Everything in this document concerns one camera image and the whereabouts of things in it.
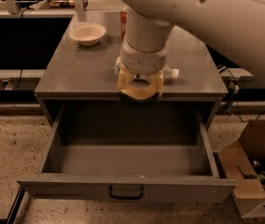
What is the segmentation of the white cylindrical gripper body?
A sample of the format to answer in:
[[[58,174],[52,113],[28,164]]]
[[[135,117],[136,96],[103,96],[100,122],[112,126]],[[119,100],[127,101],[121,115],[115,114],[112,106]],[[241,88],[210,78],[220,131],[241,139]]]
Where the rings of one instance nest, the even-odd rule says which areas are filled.
[[[150,76],[165,66],[167,49],[168,47],[165,47],[156,52],[137,51],[124,40],[120,49],[119,58],[131,73]]]

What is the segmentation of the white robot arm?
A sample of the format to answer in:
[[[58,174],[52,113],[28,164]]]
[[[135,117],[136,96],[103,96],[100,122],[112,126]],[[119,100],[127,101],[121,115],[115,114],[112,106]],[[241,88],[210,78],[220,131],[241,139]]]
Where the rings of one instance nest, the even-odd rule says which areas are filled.
[[[196,36],[265,84],[265,0],[122,0]]]

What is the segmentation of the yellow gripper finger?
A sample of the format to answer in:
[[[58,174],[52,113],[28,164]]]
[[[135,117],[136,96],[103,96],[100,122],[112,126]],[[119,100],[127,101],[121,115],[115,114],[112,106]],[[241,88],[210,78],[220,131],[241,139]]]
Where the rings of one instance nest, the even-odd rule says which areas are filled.
[[[148,82],[148,87],[145,89],[146,97],[152,97],[155,94],[158,94],[159,97],[163,93],[163,70],[158,71],[157,73],[150,75],[146,78]]]
[[[133,99],[142,99],[141,91],[136,89],[131,83],[134,81],[134,74],[131,73],[123,64],[119,69],[118,89],[120,92]]]

